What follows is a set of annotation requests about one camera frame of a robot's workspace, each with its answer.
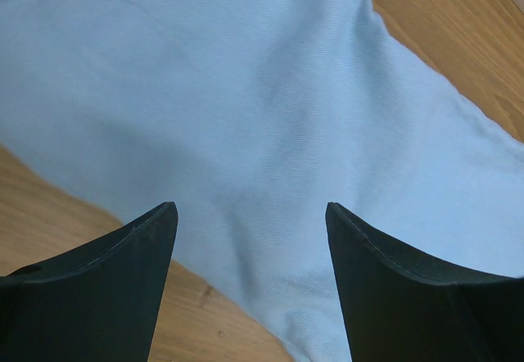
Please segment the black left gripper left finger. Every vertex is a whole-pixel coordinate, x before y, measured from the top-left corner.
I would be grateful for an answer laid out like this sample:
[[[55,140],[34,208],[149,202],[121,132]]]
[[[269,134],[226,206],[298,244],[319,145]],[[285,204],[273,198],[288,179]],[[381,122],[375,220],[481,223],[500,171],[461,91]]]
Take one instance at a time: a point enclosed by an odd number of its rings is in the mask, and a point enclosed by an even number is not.
[[[3,361],[146,361],[177,231],[166,202],[1,278]]]

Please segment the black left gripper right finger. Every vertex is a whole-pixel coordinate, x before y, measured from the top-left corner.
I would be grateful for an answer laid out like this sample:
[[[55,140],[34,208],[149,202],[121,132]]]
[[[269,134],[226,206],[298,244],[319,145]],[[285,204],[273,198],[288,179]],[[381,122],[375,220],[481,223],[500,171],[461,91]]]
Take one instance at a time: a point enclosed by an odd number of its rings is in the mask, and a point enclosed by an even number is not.
[[[334,202],[325,219],[352,360],[522,360],[521,279],[428,255]]]

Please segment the light blue trousers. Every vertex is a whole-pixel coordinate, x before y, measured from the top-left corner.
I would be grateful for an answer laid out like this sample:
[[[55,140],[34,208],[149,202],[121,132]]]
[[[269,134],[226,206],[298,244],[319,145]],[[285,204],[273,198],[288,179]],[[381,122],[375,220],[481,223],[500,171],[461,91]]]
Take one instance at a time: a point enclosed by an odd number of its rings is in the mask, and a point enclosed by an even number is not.
[[[297,361],[347,361],[325,210],[523,273],[523,145],[371,0],[1,0],[1,142],[127,222]]]

